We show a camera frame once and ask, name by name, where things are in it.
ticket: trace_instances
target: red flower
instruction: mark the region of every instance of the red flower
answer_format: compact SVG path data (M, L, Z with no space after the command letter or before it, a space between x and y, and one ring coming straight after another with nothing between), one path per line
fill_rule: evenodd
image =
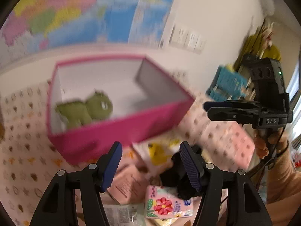
M165 197L162 197L160 200L156 200L154 210L157 211L160 215L167 215L168 213L173 211L171 204L172 203L170 200L166 200Z

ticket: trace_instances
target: human hand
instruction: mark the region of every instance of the human hand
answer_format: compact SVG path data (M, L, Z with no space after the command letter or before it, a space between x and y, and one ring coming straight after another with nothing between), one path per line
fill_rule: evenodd
M282 133L282 130L283 130L282 128L279 128L277 132L270 135L270 137L268 137L268 142L270 144L277 144L278 139ZM260 159L263 159L265 156L268 155L268 148L266 147L265 140L259 136L258 130L254 131L253 140L254 140L257 155L259 156ZM277 153L280 153L282 150L284 150L286 146L287 146L287 133L284 132L276 147Z

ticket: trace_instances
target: stuffed toy eye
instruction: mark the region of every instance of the stuffed toy eye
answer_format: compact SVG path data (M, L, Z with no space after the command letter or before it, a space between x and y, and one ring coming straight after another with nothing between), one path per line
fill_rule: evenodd
M106 102L101 102L101 107L103 110L107 110L108 109L108 104Z

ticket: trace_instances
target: silver rivet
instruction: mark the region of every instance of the silver rivet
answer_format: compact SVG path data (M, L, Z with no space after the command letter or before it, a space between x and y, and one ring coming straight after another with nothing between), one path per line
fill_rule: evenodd
M211 163L207 163L207 164L206 164L206 167L207 167L208 169L213 169L213 168L214 168L214 165L211 164Z
M88 167L89 167L89 169L93 170L97 167L97 165L93 163L93 164L90 164Z
M59 176L63 176L64 174L65 174L65 171L64 171L64 170L59 170L59 171L58 171L58 175L59 175Z
M240 174L240 175L246 175L246 172L245 172L245 170L243 170L243 169L238 169L238 174Z

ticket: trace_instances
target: green stuffed toy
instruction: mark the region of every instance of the green stuffed toy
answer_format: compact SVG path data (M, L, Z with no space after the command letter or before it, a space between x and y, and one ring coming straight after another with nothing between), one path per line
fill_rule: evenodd
M93 120L107 119L113 111L113 105L104 92L95 91L85 103L82 101L62 103L56 106L55 111L67 118L67 129L70 129L90 124Z

